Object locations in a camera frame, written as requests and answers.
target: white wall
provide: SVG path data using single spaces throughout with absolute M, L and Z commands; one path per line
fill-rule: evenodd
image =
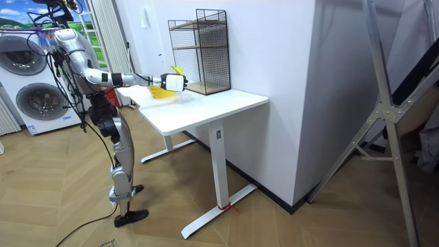
M 375 3 L 388 58 L 404 0 Z M 317 185 L 375 106 L 362 0 L 316 1 L 308 74 L 294 203 Z
M 439 23 L 439 2 L 434 1 L 434 9 L 436 23 Z M 423 0 L 405 0 L 387 64 L 392 92 L 398 88 L 430 46 L 429 25 Z M 371 140 L 384 126 L 383 121 L 376 123 L 370 129 L 366 141 Z M 375 144 L 384 147 L 386 142 L 381 137 Z
M 226 158 L 292 204 L 314 1 L 154 1 L 156 16 L 148 14 L 148 19 L 158 28 L 143 29 L 145 4 L 151 6 L 117 1 L 138 71 L 155 74 L 171 71 L 174 62 L 168 20 L 195 19 L 196 8 L 227 11 L 232 87 L 268 96 L 270 103 L 224 120 Z M 160 59 L 160 46 L 152 44 L 158 42 L 157 33 L 163 42 Z M 201 126 L 190 132 L 209 144 L 205 130 Z

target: washing machine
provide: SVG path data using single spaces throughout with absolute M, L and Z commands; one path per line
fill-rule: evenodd
M 27 129 L 40 134 L 79 124 L 41 56 L 37 35 L 18 32 L 0 36 L 0 81 Z

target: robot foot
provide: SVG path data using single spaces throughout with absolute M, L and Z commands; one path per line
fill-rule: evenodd
M 115 227 L 121 227 L 121 226 L 125 226 L 126 224 L 138 222 L 140 220 L 145 219 L 148 216 L 148 214 L 150 214 L 148 210 L 144 209 L 140 211 L 129 211 L 128 213 L 125 214 L 125 217 L 123 218 L 121 218 L 121 216 L 118 215 L 115 218 Z
M 134 188 L 136 189 L 136 193 L 138 193 L 140 191 L 143 191 L 144 186 L 143 185 L 136 185 L 136 186 L 134 186 Z

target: herringbone floor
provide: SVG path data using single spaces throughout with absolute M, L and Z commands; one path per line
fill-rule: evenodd
M 183 240 L 181 229 L 215 206 L 210 155 L 193 144 L 142 165 L 140 158 L 164 148 L 162 137 L 137 111 L 123 113 L 136 147 L 135 183 L 145 185 L 132 208 L 150 215 L 122 228 L 114 228 L 114 217 L 90 224 L 62 246 L 99 247 L 112 239 L 114 247 L 407 246 L 392 164 L 357 157 L 294 215 L 256 191 L 237 204 L 239 213 L 229 210 Z M 90 130 L 0 139 L 0 247 L 55 246 L 76 226 L 112 211 L 108 156 Z M 173 136 L 175 143 L 185 139 Z M 410 167 L 409 178 L 423 246 L 439 246 L 438 176 Z M 247 184 L 231 170 L 228 182 L 230 194 Z

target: wire mesh shelf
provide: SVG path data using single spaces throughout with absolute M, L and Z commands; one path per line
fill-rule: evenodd
M 170 20 L 174 60 L 187 89 L 210 95 L 230 89 L 227 18 L 224 10 L 196 10 L 194 21 Z

